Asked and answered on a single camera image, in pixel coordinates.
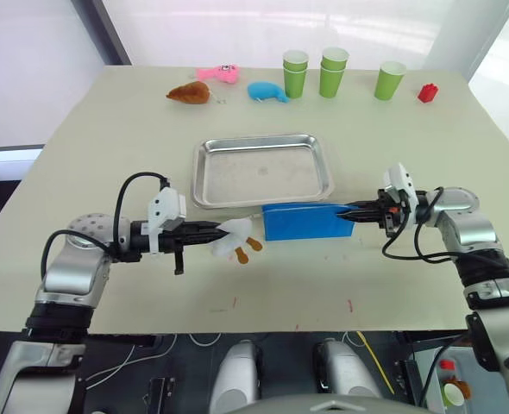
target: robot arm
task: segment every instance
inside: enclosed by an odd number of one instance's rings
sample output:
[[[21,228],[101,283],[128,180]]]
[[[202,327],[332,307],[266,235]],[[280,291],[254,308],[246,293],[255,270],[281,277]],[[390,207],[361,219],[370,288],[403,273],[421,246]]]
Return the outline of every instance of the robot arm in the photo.
[[[179,198],[177,204],[172,204],[175,214],[167,214],[165,210],[162,221],[157,220],[157,208],[152,204],[148,221],[131,223],[120,218],[119,261],[139,261],[142,254],[152,253],[155,245],[159,252],[174,253],[175,273],[181,274],[184,246],[213,242],[228,234],[217,229],[220,223],[184,222],[185,210]],[[81,216],[68,228],[107,247],[113,242],[112,216]],[[92,242],[76,235],[66,236],[63,249],[38,288],[23,338],[12,344],[0,371],[0,413],[82,414],[85,384],[76,372],[85,353],[83,340],[113,261],[115,256]]]
[[[414,191],[401,165],[389,169],[386,188],[378,190],[378,195],[375,201],[351,204],[357,209],[340,216],[376,222],[389,237],[405,215],[411,217],[407,223],[440,230],[450,253],[446,255],[456,265],[463,294],[473,311],[466,322],[475,357],[486,370],[502,374],[509,393],[509,260],[492,224],[479,210],[478,197],[459,187],[443,189],[441,194]]]

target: silver metal tray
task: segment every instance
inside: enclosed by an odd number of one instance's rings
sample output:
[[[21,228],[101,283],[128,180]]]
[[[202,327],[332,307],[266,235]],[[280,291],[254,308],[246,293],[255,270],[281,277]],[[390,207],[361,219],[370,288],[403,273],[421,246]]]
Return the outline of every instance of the silver metal tray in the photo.
[[[316,201],[333,188],[311,135],[209,140],[195,152],[192,196],[206,209]]]

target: green paper cup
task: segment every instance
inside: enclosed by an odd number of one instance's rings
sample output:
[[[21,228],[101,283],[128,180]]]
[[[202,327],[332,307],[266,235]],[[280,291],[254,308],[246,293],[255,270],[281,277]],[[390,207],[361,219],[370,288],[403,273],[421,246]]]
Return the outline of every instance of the green paper cup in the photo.
[[[342,74],[341,71],[330,71],[323,66],[320,67],[320,95],[323,97],[335,97],[341,84]]]
[[[283,53],[283,67],[290,71],[304,71],[308,67],[308,54],[302,50],[288,50]]]
[[[303,71],[290,71],[283,68],[283,78],[285,80],[286,95],[291,99],[303,96],[305,87],[306,69]]]
[[[405,73],[406,66],[399,62],[385,62],[381,65],[375,86],[375,97],[382,101],[392,98]]]
[[[441,394],[443,395],[444,405],[447,407],[452,405],[461,407],[465,401],[462,390],[454,384],[445,384],[441,389]]]
[[[340,47],[326,47],[322,53],[322,67],[329,71],[341,71],[347,67],[349,52]]]

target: beige tabletop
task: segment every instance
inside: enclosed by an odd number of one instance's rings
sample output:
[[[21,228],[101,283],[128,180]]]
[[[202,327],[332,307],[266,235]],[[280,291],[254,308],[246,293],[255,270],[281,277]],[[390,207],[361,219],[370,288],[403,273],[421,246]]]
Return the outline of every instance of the beige tabletop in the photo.
[[[252,101],[255,80],[282,82],[280,70],[242,70],[236,85],[211,81],[219,100],[186,105],[165,98],[192,70],[108,67],[46,145],[0,214],[0,330],[20,330],[40,282],[46,238],[73,218],[112,214],[132,173],[169,177],[187,198],[188,220],[225,220],[259,208],[203,210],[191,200],[194,148],[212,138],[308,133],[324,147],[334,202],[376,197],[383,172],[401,161],[415,185],[459,185],[475,192],[509,257],[509,142],[464,79],[448,72],[409,72],[393,100],[373,97],[376,72],[347,71],[335,99],[317,94],[309,71],[305,94],[290,103]],[[440,88],[434,102],[421,86]],[[123,214],[145,219],[156,180],[130,186]],[[263,240],[261,220],[254,232]],[[443,250],[436,229],[422,232],[426,252]],[[391,251],[412,252],[412,231]],[[146,256],[111,268],[91,332],[249,332],[343,329],[456,329],[468,312],[451,263],[388,260],[376,224],[350,238],[271,241],[251,261],[215,258],[207,246],[185,250],[185,274],[173,257]],[[61,246],[53,245],[52,257]]]

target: pink plush toy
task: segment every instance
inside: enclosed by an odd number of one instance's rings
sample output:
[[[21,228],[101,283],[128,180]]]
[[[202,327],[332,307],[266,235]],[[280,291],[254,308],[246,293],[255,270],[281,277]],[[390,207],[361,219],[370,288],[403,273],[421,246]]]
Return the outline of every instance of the pink plush toy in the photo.
[[[216,78],[228,84],[237,82],[239,68],[236,65],[222,65],[211,69],[197,69],[197,79],[205,80],[208,78]]]

